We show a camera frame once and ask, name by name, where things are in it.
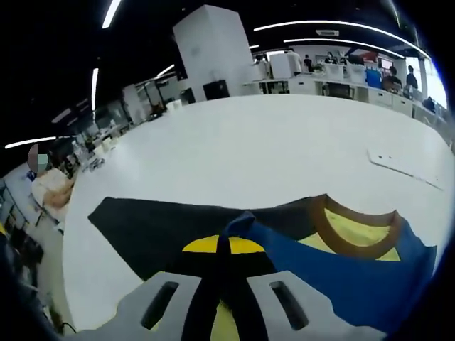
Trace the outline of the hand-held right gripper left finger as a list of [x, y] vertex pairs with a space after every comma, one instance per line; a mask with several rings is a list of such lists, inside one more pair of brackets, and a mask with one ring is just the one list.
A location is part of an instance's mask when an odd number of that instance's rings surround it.
[[217, 236], [187, 245], [166, 271], [123, 297], [105, 324], [70, 340], [226, 340], [228, 308], [219, 297]]

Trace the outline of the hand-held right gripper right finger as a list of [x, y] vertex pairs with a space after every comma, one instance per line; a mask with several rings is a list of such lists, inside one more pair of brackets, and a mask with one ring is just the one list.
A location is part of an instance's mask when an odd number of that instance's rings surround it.
[[264, 249], [231, 238], [230, 340], [383, 340], [385, 333], [337, 316], [324, 294], [290, 271], [277, 271]]

